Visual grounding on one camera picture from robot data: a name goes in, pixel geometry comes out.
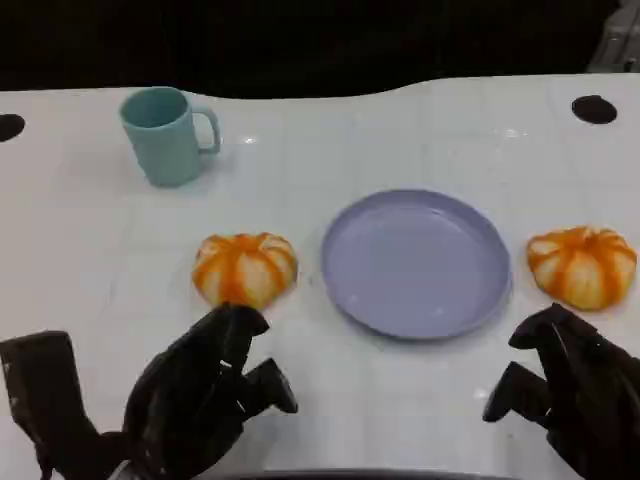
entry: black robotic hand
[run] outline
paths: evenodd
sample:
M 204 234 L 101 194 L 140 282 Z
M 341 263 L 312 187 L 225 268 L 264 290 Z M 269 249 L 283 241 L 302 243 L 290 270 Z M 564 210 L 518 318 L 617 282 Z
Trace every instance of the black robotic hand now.
M 583 478 L 640 476 L 640 361 L 558 304 L 527 318 L 509 345 L 536 349 L 546 381 L 511 362 L 484 420 L 510 410 L 547 431 L 547 440 Z
M 88 419 L 68 335 L 0 343 L 11 413 L 34 442 L 43 479 L 105 480 L 123 461 L 144 480 L 188 480 L 222 457 L 243 423 L 297 404 L 273 360 L 242 374 L 251 340 L 268 325 L 250 308 L 223 305 L 157 355 L 137 381 L 122 432 Z

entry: white striped pumpkin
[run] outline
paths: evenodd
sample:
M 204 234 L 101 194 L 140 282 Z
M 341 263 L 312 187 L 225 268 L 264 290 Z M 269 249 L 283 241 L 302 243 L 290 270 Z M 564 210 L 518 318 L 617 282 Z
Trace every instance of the white striped pumpkin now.
M 542 290 L 581 310 L 600 310 L 624 298 L 637 263 L 624 238 L 590 227 L 532 238 L 527 260 Z
M 191 276 L 213 307 L 224 302 L 262 309 L 296 280 L 291 244 L 270 233 L 212 235 L 201 245 Z

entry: tile surface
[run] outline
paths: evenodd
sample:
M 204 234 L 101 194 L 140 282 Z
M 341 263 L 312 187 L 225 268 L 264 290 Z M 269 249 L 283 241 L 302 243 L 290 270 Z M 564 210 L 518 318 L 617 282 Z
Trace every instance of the tile surface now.
M 481 412 L 510 360 L 539 369 L 506 343 L 549 303 L 525 265 L 526 240 L 593 223 L 640 247 L 638 85 L 635 75 L 585 75 L 440 80 L 347 99 L 193 95 L 218 114 L 224 146 L 176 190 L 154 189 L 136 165 L 117 116 L 129 90 L 0 93 L 3 111 L 27 120 L 0 144 L 0 338 L 68 330 L 89 414 L 118 428 L 146 363 L 207 310 L 189 277 L 199 242 L 281 233 L 300 257 L 298 287 L 265 312 L 272 329 L 249 364 L 274 357 L 300 414 L 247 423 L 212 473 L 369 466 L 575 480 L 542 430 L 514 416 L 488 425 Z M 616 122 L 573 116 L 571 102 L 591 94 L 618 107 Z M 206 142 L 199 120 L 197 130 Z M 499 318 L 449 342 L 404 345 L 336 311 L 322 235 L 343 207 L 386 188 L 438 190 L 496 224 L 515 282 Z M 636 290 L 590 319 L 639 355 Z M 0 412 L 0 478 L 37 478 L 2 392 Z

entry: black wall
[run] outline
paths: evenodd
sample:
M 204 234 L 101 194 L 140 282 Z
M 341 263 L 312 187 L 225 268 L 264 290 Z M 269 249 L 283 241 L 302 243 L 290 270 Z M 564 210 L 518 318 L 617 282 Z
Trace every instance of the black wall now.
M 352 95 L 584 71 L 617 0 L 0 0 L 0 90 Z

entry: cup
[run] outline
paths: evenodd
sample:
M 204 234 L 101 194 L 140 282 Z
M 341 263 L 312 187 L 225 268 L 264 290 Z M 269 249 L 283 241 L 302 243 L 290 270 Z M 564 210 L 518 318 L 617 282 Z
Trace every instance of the cup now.
M 194 115 L 209 120 L 212 146 L 198 145 Z M 175 88 L 153 87 L 132 94 L 120 107 L 120 118 L 138 164 L 157 187 L 177 187 L 193 180 L 204 168 L 201 154 L 220 151 L 220 129 L 213 110 L 192 107 Z

